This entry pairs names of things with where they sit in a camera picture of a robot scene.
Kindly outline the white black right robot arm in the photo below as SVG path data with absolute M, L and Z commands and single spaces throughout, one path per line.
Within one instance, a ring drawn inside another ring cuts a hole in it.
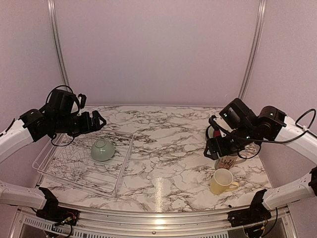
M 213 160 L 229 155 L 240 155 L 247 145 L 258 147 L 269 145 L 277 155 L 282 148 L 282 161 L 286 162 L 286 151 L 304 159 L 311 170 L 301 170 L 286 184 L 268 190 L 258 191 L 245 217 L 256 222 L 265 211 L 317 195 L 317 136 L 311 132 L 312 122 L 300 125 L 284 111 L 265 106 L 256 115 L 242 100 L 234 99 L 218 115 L 211 115 L 209 125 L 220 134 L 207 139 L 205 156 Z

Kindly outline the yellow mug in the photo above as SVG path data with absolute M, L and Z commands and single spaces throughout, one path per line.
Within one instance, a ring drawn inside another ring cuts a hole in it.
M 233 174 L 227 169 L 218 169 L 214 172 L 211 183 L 210 191 L 214 195 L 220 195 L 224 192 L 234 191 L 239 188 L 240 184 L 234 181 Z

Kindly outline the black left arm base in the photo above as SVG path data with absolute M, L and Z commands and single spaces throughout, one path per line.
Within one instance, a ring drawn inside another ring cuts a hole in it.
M 37 210 L 36 216 L 55 222 L 56 226 L 65 224 L 75 226 L 78 221 L 79 211 L 75 209 L 57 206 L 52 210 Z

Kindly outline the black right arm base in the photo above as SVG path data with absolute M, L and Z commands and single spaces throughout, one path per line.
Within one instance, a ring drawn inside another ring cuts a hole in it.
M 249 208 L 230 211 L 228 221 L 232 227 L 262 222 L 271 218 L 271 213 L 262 204 L 251 204 Z

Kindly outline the red floral plate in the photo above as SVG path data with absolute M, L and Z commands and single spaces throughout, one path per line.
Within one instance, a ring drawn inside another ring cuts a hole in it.
M 220 130 L 215 130 L 213 132 L 213 137 L 221 137 L 221 131 Z

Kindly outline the pale green floral plate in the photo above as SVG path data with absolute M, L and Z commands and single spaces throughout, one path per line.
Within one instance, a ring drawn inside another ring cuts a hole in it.
M 205 137 L 206 137 L 206 140 L 214 138 L 214 128 L 211 125 L 207 127 L 205 131 Z

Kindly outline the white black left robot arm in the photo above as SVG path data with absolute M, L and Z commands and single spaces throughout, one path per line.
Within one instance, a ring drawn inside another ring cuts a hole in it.
M 4 162 L 45 136 L 54 140 L 59 134 L 66 134 L 75 139 L 82 134 L 101 130 L 106 125 L 106 120 L 98 111 L 82 111 L 86 99 L 84 94 L 76 95 L 66 85 L 55 87 L 40 109 L 25 112 L 1 132 L 0 161 Z M 27 188 L 2 181 L 0 202 L 42 210 L 53 221 L 59 220 L 63 215 L 58 199 L 47 188 Z

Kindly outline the pale green butterfly cup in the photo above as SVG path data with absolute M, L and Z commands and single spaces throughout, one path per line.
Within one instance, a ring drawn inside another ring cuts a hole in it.
M 106 139 L 97 139 L 91 148 L 91 157 L 99 162 L 109 160 L 114 154 L 113 144 Z

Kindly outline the floral tall mug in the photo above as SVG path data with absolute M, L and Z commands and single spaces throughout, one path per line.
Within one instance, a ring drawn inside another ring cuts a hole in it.
M 216 160 L 215 162 L 215 169 L 227 169 L 229 170 L 230 168 L 234 167 L 237 164 L 245 162 L 246 159 L 242 159 L 238 157 L 237 155 L 235 156 L 224 156 Z

